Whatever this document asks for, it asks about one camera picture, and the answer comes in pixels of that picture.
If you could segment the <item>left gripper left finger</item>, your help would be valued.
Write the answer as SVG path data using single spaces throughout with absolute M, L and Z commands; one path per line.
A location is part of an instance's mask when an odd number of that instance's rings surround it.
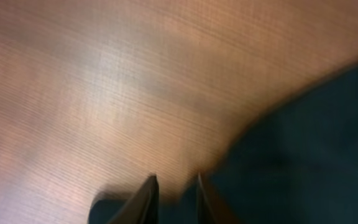
M 110 219 L 109 224 L 157 224 L 159 185 L 156 175 L 150 175 L 141 188 Z

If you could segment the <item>black t-shirt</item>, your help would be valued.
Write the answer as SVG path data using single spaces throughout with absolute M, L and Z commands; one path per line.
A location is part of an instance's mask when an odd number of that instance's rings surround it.
M 358 223 L 358 64 L 271 111 L 204 175 L 240 223 Z M 197 181 L 158 223 L 198 223 Z M 101 197 L 90 223 L 127 202 Z

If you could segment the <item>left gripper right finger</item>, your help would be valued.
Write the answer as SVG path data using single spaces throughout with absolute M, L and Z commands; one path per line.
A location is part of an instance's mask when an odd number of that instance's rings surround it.
M 239 219 L 210 181 L 198 174 L 197 216 L 200 224 L 239 224 Z

